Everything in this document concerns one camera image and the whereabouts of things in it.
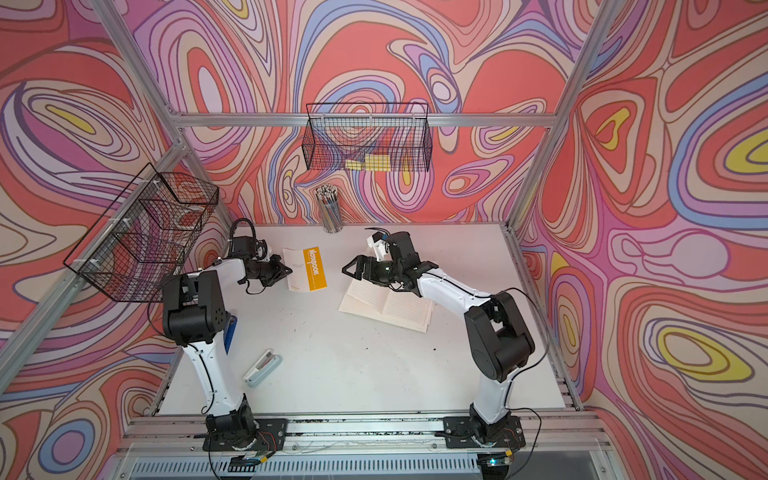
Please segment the cream lined notebook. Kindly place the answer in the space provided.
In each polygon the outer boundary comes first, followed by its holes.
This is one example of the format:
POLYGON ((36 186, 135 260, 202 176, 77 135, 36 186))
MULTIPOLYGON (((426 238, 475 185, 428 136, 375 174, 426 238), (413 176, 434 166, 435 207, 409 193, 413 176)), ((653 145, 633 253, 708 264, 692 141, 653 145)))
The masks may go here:
POLYGON ((426 333, 433 305, 410 292, 395 292, 367 281, 352 280, 338 311, 426 333))
POLYGON ((287 276, 288 289, 297 293, 310 293, 328 286, 319 247, 301 250, 284 248, 285 265, 292 270, 287 276))

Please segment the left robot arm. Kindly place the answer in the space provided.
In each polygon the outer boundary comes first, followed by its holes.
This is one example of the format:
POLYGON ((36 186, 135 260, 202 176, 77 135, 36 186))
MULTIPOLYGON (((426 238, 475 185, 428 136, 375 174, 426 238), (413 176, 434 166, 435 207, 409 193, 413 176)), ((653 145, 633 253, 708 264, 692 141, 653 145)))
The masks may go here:
POLYGON ((229 366, 226 338, 233 315, 225 305, 222 281, 246 286, 256 280, 271 287, 291 273, 266 241, 251 234, 230 238, 226 256, 211 267, 164 281, 163 334, 182 348, 195 369, 205 393, 201 413, 209 434, 258 430, 243 383, 229 366))

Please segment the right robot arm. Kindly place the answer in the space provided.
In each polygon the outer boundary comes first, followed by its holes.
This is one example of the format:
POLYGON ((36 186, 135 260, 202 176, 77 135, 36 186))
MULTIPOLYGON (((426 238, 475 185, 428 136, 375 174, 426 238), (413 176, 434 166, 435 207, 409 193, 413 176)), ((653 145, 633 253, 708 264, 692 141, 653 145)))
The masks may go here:
POLYGON ((342 267, 343 274, 431 300, 465 323, 471 357, 482 379, 468 413, 445 417, 435 435, 449 449, 524 446, 519 417, 508 400, 515 376, 525 369, 536 346, 515 299, 505 291, 474 289, 421 259, 406 231, 376 229, 368 245, 374 254, 354 257, 342 267))

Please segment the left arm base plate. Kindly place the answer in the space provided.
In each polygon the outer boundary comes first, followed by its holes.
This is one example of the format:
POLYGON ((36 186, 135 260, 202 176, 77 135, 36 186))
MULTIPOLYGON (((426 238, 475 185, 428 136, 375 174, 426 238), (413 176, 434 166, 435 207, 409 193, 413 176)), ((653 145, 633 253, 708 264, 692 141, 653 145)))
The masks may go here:
POLYGON ((205 452, 278 452, 284 448, 288 420, 284 418, 256 418, 251 430, 229 429, 208 433, 203 441, 205 452))

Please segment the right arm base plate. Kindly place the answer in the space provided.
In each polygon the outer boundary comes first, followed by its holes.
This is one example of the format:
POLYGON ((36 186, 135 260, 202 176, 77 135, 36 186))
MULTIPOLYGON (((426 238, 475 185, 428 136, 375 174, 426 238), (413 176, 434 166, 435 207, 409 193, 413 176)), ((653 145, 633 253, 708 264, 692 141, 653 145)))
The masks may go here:
POLYGON ((515 452, 526 446, 520 418, 510 414, 493 424, 480 417, 444 417, 443 430, 435 436, 444 439, 449 449, 502 448, 515 452))

